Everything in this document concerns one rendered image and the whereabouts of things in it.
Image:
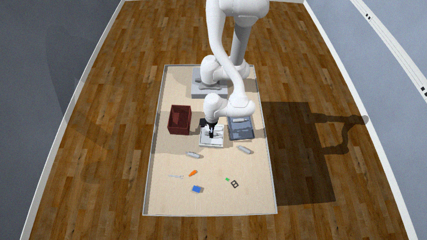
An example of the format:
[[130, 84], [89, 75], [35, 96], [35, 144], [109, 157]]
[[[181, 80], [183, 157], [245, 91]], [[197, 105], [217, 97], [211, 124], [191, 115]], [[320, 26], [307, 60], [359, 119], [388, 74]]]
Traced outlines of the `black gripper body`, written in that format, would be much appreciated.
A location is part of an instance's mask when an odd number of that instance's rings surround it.
[[[207, 122], [207, 121], [206, 121]], [[209, 123], [209, 122], [207, 122], [207, 124], [210, 126], [210, 128], [212, 127], [212, 128], [214, 128], [214, 126], [216, 125], [218, 123], [218, 121], [216, 122], [216, 123]]]

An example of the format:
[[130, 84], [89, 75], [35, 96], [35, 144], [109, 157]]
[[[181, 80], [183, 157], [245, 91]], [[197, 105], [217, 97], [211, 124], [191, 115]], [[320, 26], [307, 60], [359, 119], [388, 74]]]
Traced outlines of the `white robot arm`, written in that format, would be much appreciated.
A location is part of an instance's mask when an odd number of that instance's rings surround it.
[[[234, 84], [234, 91], [229, 99], [223, 99], [216, 93], [205, 97], [205, 118], [200, 118], [201, 127], [207, 126], [207, 122], [216, 123], [219, 117], [243, 118], [255, 112], [256, 105], [248, 99], [244, 90], [243, 79], [250, 74], [244, 54], [252, 25], [268, 14], [269, 6], [270, 0], [206, 1], [209, 43], [214, 55], [204, 57], [200, 68], [201, 78], [196, 78], [195, 82], [200, 83], [200, 90], [220, 90], [219, 80], [229, 80]], [[235, 27], [231, 55], [228, 57], [222, 45], [222, 34], [225, 18], [230, 16], [234, 17]]]

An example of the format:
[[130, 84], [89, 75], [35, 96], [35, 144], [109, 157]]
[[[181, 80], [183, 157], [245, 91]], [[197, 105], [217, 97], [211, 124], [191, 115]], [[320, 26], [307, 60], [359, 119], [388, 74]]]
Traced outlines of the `white digital scale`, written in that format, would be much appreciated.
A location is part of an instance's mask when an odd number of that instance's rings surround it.
[[219, 135], [213, 136], [213, 138], [210, 138], [209, 135], [204, 135], [204, 132], [209, 131], [209, 125], [201, 127], [199, 147], [223, 148], [224, 124], [217, 123], [215, 125], [213, 132], [217, 132]]

